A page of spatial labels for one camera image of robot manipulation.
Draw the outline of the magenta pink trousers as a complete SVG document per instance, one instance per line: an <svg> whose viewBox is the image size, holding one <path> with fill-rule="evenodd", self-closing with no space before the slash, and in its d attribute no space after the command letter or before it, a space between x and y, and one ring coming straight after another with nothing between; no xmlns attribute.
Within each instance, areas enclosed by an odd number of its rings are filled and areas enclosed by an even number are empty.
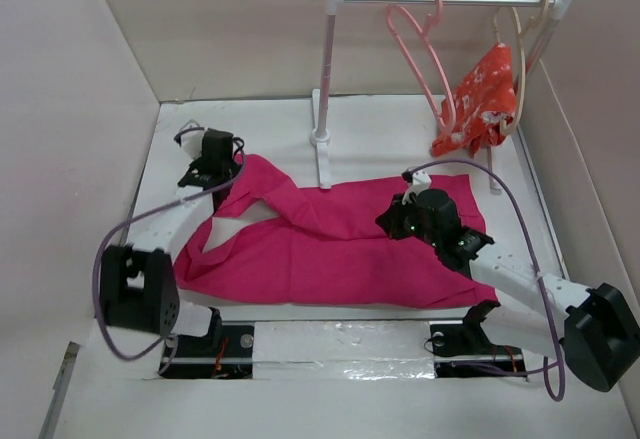
<svg viewBox="0 0 640 439"><path fill-rule="evenodd" d="M300 188L259 155L174 263L180 288L232 302L417 309L474 306L492 287L448 270L433 249L375 223L400 177Z"/></svg>

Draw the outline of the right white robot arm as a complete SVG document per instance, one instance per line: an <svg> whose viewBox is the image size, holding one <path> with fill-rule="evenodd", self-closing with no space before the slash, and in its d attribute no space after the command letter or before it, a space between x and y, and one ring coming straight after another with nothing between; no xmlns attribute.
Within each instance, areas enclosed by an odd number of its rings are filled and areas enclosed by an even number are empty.
<svg viewBox="0 0 640 439"><path fill-rule="evenodd" d="M446 269L491 286L518 302L510 309L483 301L465 316L462 340L483 353L511 343L561 356L584 384L608 392L639 359L639 325L624 295L603 283L590 287L515 258L488 235L463 225L454 201L440 189L394 195L376 219L393 240L430 245Z"/></svg>

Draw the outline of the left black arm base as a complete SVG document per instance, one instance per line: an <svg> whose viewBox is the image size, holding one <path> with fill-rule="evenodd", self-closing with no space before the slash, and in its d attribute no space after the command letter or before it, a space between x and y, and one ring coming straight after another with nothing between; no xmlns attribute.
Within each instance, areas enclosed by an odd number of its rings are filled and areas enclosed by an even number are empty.
<svg viewBox="0 0 640 439"><path fill-rule="evenodd" d="M253 377L255 322L225 321L218 309L203 337L181 335L165 345L158 375L164 379L242 380Z"/></svg>

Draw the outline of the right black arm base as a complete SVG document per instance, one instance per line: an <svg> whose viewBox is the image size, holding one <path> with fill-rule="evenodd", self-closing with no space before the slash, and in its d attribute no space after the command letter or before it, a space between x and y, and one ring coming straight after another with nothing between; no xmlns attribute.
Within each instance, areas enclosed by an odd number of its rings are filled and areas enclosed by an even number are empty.
<svg viewBox="0 0 640 439"><path fill-rule="evenodd" d="M423 348L434 358L437 378L512 377L526 371L522 350L492 343L481 328L496 300L472 306L459 320L431 322Z"/></svg>

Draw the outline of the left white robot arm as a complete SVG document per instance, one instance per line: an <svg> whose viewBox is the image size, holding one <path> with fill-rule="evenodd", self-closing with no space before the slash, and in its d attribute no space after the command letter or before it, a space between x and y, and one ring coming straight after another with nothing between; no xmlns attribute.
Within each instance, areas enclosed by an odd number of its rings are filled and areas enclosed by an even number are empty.
<svg viewBox="0 0 640 439"><path fill-rule="evenodd" d="M146 225L125 245L105 243L94 266L94 300L103 326L168 338L188 336L201 355L222 346L213 309L182 300L174 265L196 230L211 219L242 172L244 140L189 126L174 141L190 158L166 205L133 217Z"/></svg>

